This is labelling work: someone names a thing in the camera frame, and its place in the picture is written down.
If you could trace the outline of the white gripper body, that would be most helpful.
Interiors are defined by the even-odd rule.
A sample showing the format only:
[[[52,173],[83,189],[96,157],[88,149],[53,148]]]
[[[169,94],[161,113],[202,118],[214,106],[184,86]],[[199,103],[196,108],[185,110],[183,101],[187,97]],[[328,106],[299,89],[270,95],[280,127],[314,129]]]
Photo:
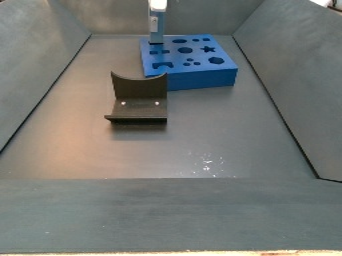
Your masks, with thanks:
[[[148,0],[148,4],[153,12],[164,12],[167,9],[167,0]]]

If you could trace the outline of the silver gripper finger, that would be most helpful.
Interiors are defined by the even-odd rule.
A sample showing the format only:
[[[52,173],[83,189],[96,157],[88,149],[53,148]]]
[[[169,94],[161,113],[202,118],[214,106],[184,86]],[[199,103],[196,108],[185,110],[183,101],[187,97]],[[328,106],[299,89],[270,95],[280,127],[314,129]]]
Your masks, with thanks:
[[[157,32],[157,17],[156,16],[149,17],[149,31],[151,31],[151,33]]]

